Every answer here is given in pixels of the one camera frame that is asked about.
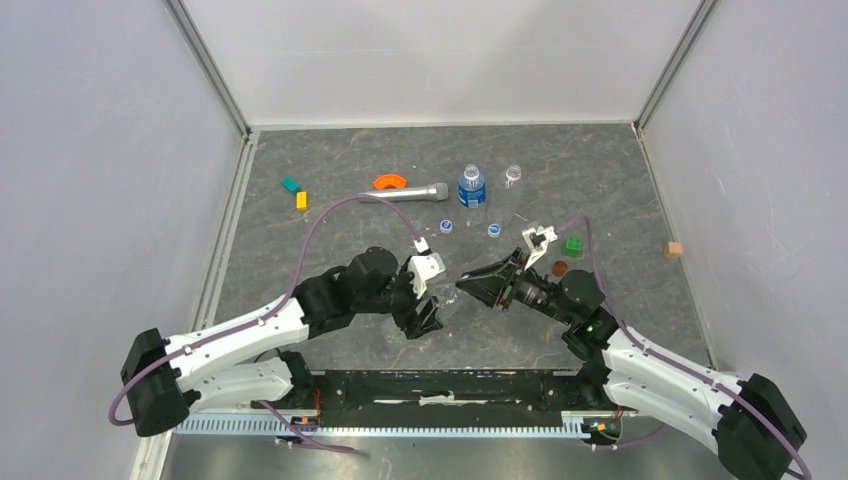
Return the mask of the blue labelled Pocari bottle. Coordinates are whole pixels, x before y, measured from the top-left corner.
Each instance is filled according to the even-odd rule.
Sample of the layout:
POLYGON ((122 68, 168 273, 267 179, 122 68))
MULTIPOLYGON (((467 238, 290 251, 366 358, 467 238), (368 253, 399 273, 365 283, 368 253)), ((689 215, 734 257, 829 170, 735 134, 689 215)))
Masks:
POLYGON ((486 202, 486 180, 476 164, 468 164, 458 179, 458 199, 468 209, 482 207, 486 202))

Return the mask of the silver microphone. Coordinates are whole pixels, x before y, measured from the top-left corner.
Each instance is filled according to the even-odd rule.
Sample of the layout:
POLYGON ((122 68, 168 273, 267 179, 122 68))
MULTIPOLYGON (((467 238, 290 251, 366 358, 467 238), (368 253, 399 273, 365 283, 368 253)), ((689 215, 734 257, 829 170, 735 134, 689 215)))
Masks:
POLYGON ((376 202, 382 199, 389 202, 429 201, 441 202, 449 198, 449 186, 446 183, 433 183, 419 187, 388 188, 362 193, 360 202, 376 202))

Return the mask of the green toy brick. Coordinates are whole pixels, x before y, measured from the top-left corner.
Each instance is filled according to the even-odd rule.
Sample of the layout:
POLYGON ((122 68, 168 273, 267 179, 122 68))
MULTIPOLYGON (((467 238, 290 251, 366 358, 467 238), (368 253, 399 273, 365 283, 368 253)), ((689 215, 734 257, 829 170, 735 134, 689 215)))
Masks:
POLYGON ((583 249, 583 241, 579 237, 568 236, 562 245, 562 255, 569 258, 578 258, 583 249))

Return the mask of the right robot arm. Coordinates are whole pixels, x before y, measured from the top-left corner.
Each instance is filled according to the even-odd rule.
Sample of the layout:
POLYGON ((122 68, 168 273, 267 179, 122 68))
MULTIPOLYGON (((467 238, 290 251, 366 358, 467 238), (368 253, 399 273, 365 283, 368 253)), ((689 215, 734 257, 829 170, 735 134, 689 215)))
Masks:
POLYGON ((696 440, 737 479, 807 479, 799 450, 807 433, 776 383, 711 369, 649 341, 605 308, 596 276, 570 270, 558 281, 537 273, 529 255, 470 272, 459 290, 484 305, 523 304, 566 325, 568 350, 582 360, 580 400, 648 415, 696 440))

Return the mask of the clear bottle with blue-white cap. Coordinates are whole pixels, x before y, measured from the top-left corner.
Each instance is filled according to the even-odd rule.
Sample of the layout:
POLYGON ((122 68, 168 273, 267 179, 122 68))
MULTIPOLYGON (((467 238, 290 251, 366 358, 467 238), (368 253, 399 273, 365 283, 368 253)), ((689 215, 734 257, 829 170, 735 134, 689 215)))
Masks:
POLYGON ((428 283, 426 293, 432 294, 436 298, 439 307, 438 317, 443 327, 445 322, 458 313, 464 305, 463 295, 453 282, 428 283))

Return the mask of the teal rectangular block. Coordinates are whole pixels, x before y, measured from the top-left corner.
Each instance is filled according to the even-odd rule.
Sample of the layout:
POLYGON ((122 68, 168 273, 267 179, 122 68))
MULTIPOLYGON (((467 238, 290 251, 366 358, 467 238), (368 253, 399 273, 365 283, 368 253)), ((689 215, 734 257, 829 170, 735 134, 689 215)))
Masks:
POLYGON ((302 191, 300 184, 290 177, 283 178, 281 180, 281 185, 286 191, 294 195, 297 195, 302 191))

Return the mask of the yellow rectangular block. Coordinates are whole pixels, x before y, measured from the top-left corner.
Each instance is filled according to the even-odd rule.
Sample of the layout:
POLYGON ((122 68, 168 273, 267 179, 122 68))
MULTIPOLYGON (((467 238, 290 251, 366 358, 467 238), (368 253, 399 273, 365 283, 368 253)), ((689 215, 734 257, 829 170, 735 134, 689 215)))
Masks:
POLYGON ((298 211, 305 211, 309 208, 309 200, 308 194, 305 191, 299 191, 296 193, 296 209, 298 211))

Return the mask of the brown cube near right wall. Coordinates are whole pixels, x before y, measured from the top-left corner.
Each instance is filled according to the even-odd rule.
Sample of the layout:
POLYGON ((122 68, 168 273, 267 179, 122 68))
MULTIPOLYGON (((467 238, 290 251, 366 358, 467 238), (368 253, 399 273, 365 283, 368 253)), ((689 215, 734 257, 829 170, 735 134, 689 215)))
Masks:
POLYGON ((679 259, 684 255, 684 247, 680 242, 670 241, 663 248, 664 256, 668 259, 679 259))

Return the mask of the small brown round object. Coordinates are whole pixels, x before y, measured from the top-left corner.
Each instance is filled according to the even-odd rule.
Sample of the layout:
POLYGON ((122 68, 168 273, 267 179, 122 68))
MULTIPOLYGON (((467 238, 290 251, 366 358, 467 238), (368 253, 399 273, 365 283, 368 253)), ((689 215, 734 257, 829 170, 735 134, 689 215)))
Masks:
POLYGON ((563 277, 567 273, 567 271, 568 264, 562 260, 556 261, 551 268, 551 273, 555 277, 563 277))

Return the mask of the orange curved pipe piece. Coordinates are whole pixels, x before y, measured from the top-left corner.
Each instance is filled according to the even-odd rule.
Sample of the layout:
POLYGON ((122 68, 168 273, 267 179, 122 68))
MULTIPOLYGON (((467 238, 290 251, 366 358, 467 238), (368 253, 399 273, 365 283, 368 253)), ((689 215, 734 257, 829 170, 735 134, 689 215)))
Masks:
POLYGON ((405 188, 407 184, 407 179, 398 174, 384 174, 373 181, 373 186, 376 190, 405 188))

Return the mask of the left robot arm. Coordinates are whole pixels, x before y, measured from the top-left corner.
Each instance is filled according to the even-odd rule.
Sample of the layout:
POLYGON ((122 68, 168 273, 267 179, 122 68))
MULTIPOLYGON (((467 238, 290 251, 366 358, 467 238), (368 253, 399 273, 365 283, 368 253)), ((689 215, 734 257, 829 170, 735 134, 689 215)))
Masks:
POLYGON ((165 433, 191 414, 234 403, 283 400, 306 405, 314 381, 298 360, 278 355, 247 360, 275 348, 348 327, 358 314, 388 314, 408 339, 441 329, 430 283, 445 272, 428 251, 404 263, 371 247, 348 265, 301 281, 290 294, 207 329, 164 337, 139 333, 120 371, 118 394, 140 437, 165 433))

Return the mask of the white cap of bottle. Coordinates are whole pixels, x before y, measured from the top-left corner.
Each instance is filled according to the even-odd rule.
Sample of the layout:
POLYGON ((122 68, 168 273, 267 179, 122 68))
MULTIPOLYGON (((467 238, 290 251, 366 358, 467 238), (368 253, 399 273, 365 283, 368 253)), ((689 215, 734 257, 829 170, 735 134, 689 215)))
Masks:
POLYGON ((491 238, 499 237, 501 232, 502 232, 502 228, 498 224, 493 223, 493 224, 490 224, 487 227, 487 235, 491 238))

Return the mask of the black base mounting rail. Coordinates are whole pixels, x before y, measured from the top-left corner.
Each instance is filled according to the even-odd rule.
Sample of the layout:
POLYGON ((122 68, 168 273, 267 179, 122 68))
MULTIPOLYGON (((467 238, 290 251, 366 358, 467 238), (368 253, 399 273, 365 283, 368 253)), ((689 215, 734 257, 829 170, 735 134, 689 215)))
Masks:
POLYGON ((555 427, 564 412, 618 405, 576 370, 326 370, 298 378, 273 407, 314 410, 323 427, 555 427))

